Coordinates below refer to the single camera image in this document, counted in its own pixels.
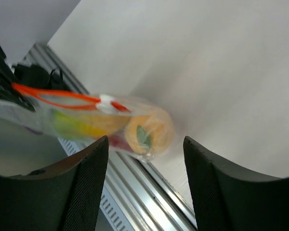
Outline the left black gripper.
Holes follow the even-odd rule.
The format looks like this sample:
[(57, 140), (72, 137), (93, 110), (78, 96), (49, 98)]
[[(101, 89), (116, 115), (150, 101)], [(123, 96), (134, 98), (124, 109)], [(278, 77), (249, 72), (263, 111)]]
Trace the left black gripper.
[(29, 111), (34, 112), (34, 106), (13, 87), (13, 83), (18, 83), (12, 70), (5, 62), (6, 55), (0, 46), (0, 100), (15, 103)]

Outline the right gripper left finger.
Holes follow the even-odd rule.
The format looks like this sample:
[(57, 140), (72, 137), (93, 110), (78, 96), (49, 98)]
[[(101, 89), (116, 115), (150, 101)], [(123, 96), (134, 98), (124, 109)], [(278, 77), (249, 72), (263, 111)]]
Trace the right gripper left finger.
[(0, 175), (0, 231), (93, 231), (109, 140), (27, 175)]

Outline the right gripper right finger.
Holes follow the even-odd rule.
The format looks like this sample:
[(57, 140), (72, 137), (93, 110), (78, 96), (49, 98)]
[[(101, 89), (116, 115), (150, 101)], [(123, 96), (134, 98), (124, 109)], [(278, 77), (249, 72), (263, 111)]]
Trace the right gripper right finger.
[(289, 231), (289, 177), (265, 175), (190, 137), (184, 162), (200, 231)]

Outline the green apple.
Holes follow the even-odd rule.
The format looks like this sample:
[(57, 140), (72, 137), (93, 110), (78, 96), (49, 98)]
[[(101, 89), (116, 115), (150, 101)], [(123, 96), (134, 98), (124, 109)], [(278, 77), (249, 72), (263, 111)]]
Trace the green apple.
[(66, 140), (78, 140), (81, 138), (78, 132), (79, 122), (58, 111), (52, 111), (52, 126), (55, 132), (63, 139)]

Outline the red grape bunch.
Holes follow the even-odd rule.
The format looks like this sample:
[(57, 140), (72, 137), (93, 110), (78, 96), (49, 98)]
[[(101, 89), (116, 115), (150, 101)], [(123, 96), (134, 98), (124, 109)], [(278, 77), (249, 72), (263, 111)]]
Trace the red grape bunch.
[(124, 138), (118, 135), (108, 136), (109, 145), (113, 148), (122, 149), (128, 152), (132, 152), (133, 150), (129, 146), (129, 144), (125, 141)]

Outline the yellow green mango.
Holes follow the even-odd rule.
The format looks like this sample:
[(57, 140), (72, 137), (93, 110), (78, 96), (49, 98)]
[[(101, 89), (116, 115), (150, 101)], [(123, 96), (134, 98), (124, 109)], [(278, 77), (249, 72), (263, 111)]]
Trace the yellow green mango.
[(80, 135), (99, 138), (121, 130), (127, 125), (131, 117), (127, 115), (82, 114), (73, 118), (79, 122), (78, 132)]

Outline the clear zip top bag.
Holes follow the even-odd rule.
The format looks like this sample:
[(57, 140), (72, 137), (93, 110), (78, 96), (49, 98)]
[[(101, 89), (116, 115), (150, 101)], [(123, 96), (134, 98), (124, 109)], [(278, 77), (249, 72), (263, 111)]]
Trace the clear zip top bag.
[(16, 83), (12, 89), (15, 100), (0, 97), (0, 118), (36, 132), (79, 142), (107, 136), (113, 149), (144, 162), (164, 153), (175, 138), (170, 115), (144, 99), (42, 90)]

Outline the orange fruit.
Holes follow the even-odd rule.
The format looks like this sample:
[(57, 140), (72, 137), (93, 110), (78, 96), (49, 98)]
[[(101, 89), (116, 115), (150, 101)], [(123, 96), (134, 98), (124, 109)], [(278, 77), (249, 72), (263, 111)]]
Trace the orange fruit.
[(175, 129), (170, 117), (161, 119), (140, 115), (130, 119), (124, 136), (134, 152), (157, 155), (169, 148), (175, 137)]

